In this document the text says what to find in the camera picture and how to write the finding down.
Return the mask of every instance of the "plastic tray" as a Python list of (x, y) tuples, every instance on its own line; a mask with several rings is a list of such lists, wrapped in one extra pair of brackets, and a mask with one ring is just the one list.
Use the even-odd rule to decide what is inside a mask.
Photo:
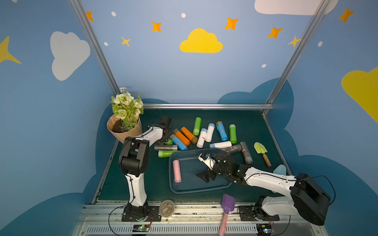
[[(181, 151), (173, 153), (169, 157), (169, 186), (172, 192), (177, 194), (183, 193), (196, 193), (209, 190), (216, 190), (227, 188), (231, 186), (229, 182), (221, 176), (216, 176), (215, 180), (210, 180), (206, 183), (196, 174), (206, 171), (207, 166), (198, 160), (198, 156), (206, 149)], [(221, 150), (218, 148), (208, 148), (212, 153), (219, 153)], [(176, 183), (173, 173), (173, 161), (180, 161), (181, 182)]]

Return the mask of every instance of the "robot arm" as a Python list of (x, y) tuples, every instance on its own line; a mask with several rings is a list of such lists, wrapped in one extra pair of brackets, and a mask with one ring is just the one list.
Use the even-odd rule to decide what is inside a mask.
[(148, 214), (147, 194), (144, 190), (144, 172), (147, 169), (149, 147), (155, 142), (163, 144), (168, 139), (171, 119), (161, 118), (138, 137), (127, 137), (119, 156), (119, 166), (129, 184), (130, 200), (125, 207), (122, 221), (141, 220)]
[(298, 176), (278, 175), (249, 165), (238, 165), (225, 151), (217, 155), (205, 151), (198, 159), (209, 167), (205, 173), (197, 175), (207, 182), (214, 178), (210, 177), (211, 174), (218, 174), (237, 184), (262, 187), (284, 195), (261, 196), (254, 206), (257, 218), (276, 214), (300, 215), (310, 223), (324, 225), (331, 198), (310, 176), (303, 173)]

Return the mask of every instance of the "wall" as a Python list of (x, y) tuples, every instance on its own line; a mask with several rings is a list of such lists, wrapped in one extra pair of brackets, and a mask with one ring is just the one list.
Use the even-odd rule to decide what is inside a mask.
[(3, 0), (0, 28), (0, 235), (67, 236), (114, 145), (113, 92), (69, 0)]
[(320, 0), (82, 2), (118, 84), (145, 102), (265, 103), (274, 83), (249, 93), (281, 75)]
[[(354, 13), (339, 19), (347, 8)], [(267, 113), (293, 173), (323, 174), (335, 186), (325, 222), (330, 236), (378, 230), (377, 8), (374, 0), (340, 0)], [(326, 180), (317, 181), (333, 197)]]

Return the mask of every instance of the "vent grille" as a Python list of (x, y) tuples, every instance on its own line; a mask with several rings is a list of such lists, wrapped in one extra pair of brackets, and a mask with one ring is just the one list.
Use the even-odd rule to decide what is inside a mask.
[[(152, 225), (148, 234), (218, 234), (219, 224), (180, 224), (180, 225)], [(112, 225), (112, 230), (120, 235), (130, 235), (132, 227)], [(257, 233), (256, 224), (229, 224), (226, 233), (250, 234)], [(107, 236), (114, 235), (108, 225), (90, 225), (86, 235)]]

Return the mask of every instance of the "brown paper wrapping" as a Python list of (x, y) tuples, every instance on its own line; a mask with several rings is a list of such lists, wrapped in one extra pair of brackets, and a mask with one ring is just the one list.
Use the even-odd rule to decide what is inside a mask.
[(116, 115), (112, 115), (109, 120), (108, 120), (108, 123), (107, 123), (107, 126), (108, 126), (108, 130), (114, 135), (114, 137), (116, 137), (121, 143), (123, 143), (125, 141), (125, 138), (127, 137), (136, 137), (136, 136), (139, 136), (142, 134), (142, 123), (141, 123), (141, 120), (139, 119), (138, 120), (138, 124), (132, 128), (131, 130), (127, 131), (127, 132), (123, 132), (123, 133), (114, 133), (112, 131), (113, 129), (113, 126), (114, 124), (116, 123), (116, 121), (119, 120)]

